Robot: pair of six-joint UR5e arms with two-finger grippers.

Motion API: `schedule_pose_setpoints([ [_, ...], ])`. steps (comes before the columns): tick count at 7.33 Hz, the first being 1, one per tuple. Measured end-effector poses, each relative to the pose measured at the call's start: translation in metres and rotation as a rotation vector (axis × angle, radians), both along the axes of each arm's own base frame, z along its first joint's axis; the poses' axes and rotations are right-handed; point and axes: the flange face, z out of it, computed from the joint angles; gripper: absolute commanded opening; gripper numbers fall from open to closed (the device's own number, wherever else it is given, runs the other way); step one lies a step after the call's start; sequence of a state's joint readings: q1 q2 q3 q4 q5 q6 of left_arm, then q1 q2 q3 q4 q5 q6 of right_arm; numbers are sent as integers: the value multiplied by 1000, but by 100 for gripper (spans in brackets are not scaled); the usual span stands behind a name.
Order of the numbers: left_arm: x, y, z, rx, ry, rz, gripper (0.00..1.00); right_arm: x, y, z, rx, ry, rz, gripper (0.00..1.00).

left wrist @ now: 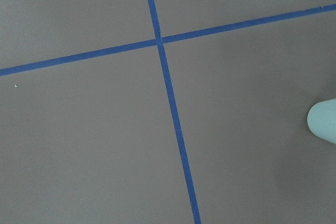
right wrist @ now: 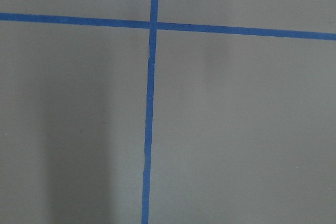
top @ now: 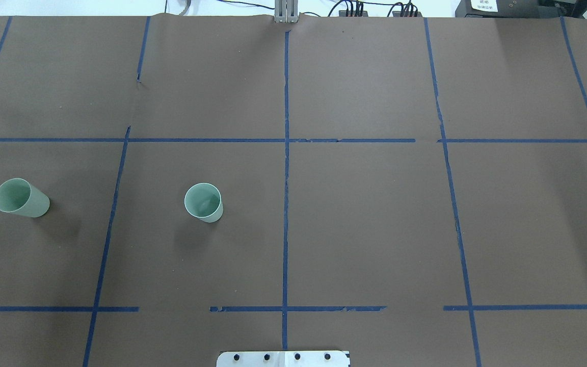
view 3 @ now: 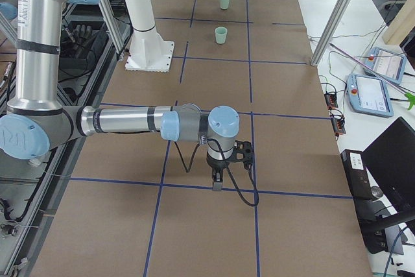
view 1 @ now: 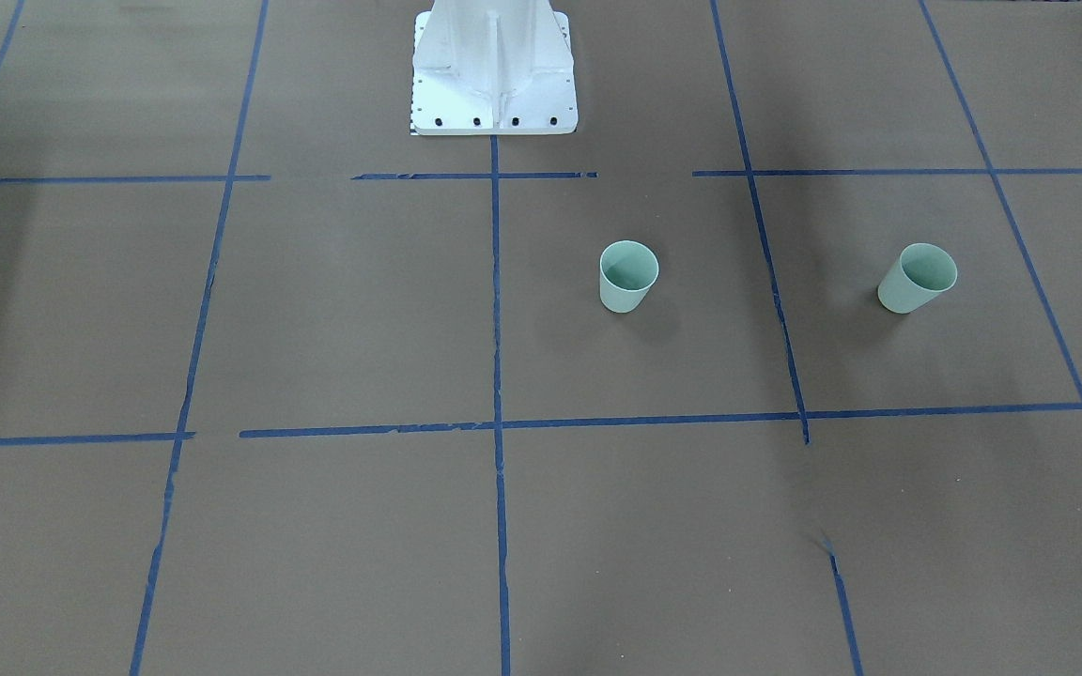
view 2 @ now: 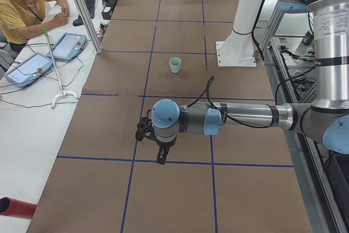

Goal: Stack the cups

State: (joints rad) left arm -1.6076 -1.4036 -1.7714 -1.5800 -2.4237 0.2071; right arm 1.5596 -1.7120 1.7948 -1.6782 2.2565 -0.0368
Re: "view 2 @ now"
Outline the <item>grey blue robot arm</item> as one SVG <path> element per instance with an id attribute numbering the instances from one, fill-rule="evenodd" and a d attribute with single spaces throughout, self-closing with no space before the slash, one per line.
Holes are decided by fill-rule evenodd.
<path id="1" fill-rule="evenodd" d="M 169 99 L 151 109 L 151 139 L 165 164 L 179 133 L 217 135 L 224 124 L 293 130 L 348 154 L 348 0 L 284 0 L 304 4 L 314 16 L 316 99 L 310 104 L 256 105 Z"/>

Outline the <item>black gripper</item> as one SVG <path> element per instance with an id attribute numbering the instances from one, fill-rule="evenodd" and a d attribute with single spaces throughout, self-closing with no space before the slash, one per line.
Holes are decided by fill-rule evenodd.
<path id="1" fill-rule="evenodd" d="M 176 128 L 154 128 L 154 135 L 160 147 L 157 155 L 158 164 L 165 165 L 169 148 L 176 143 L 177 134 Z"/>

